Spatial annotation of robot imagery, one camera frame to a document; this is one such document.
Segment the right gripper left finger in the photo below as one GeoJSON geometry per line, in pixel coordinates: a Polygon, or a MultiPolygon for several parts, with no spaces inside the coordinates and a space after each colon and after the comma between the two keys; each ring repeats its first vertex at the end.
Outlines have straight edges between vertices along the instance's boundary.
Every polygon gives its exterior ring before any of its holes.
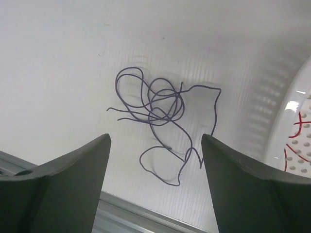
{"type": "Polygon", "coordinates": [[[35,168],[1,176],[1,232],[92,232],[110,148],[103,134],[35,168]]]}

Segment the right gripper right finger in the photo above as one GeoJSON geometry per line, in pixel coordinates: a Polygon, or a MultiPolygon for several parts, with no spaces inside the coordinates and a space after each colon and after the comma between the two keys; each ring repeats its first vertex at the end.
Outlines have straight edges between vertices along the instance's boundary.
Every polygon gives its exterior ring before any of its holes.
{"type": "Polygon", "coordinates": [[[310,232],[309,178],[261,163],[208,134],[201,145],[219,232],[310,232]]]}

